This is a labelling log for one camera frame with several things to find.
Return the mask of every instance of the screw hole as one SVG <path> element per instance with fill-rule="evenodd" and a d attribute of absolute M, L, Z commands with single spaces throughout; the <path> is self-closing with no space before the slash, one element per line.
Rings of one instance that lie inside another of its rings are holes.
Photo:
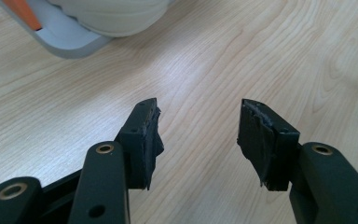
<path fill-rule="evenodd" d="M 97 148 L 97 152 L 100 154 L 106 154 L 113 151 L 114 147 L 111 145 L 103 145 Z"/>
<path fill-rule="evenodd" d="M 324 147 L 324 146 L 312 146 L 312 149 L 322 155 L 325 156 L 331 156 L 333 154 L 333 150 L 331 150 L 331 148 L 329 147 Z"/>
<path fill-rule="evenodd" d="M 89 210 L 89 217 L 101 217 L 104 213 L 103 205 L 96 205 Z"/>
<path fill-rule="evenodd" d="M 18 197 L 23 194 L 23 192 L 27 189 L 27 185 L 25 183 L 16 183 L 9 185 L 0 191 L 0 200 L 10 200 Z"/>

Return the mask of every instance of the orange object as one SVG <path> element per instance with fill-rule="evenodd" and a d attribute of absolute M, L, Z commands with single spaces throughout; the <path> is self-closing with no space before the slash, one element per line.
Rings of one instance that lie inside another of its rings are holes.
<path fill-rule="evenodd" d="M 31 29 L 35 31 L 42 29 L 42 25 L 25 0 L 3 0 L 3 2 Z"/>

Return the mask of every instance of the gray plastic base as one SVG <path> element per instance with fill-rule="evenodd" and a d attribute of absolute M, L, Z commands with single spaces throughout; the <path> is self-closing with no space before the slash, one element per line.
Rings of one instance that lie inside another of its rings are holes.
<path fill-rule="evenodd" d="M 41 23 L 41 30 L 33 31 L 0 0 L 1 7 L 54 55 L 69 59 L 86 57 L 112 39 L 84 28 L 47 0 L 27 0 L 27 3 Z"/>

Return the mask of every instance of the wood grain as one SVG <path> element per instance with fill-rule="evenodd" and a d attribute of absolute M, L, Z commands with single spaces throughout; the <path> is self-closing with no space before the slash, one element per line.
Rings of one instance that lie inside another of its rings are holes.
<path fill-rule="evenodd" d="M 132 223 L 295 223 L 236 145 L 241 98 L 337 147 L 358 171 L 358 0 L 177 0 L 146 31 L 57 58 L 0 8 L 0 183 L 44 186 L 157 97 L 165 152 Z"/>

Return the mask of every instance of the tabletop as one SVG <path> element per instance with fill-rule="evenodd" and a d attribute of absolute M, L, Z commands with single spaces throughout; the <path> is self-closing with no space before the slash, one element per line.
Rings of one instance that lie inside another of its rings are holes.
<path fill-rule="evenodd" d="M 50 54 L 0 8 L 0 183 L 71 174 L 152 97 L 165 151 L 151 189 L 130 190 L 132 223 L 296 223 L 288 192 L 260 188 L 236 143 L 241 99 L 358 171 L 358 0 L 177 0 L 78 60 Z"/>

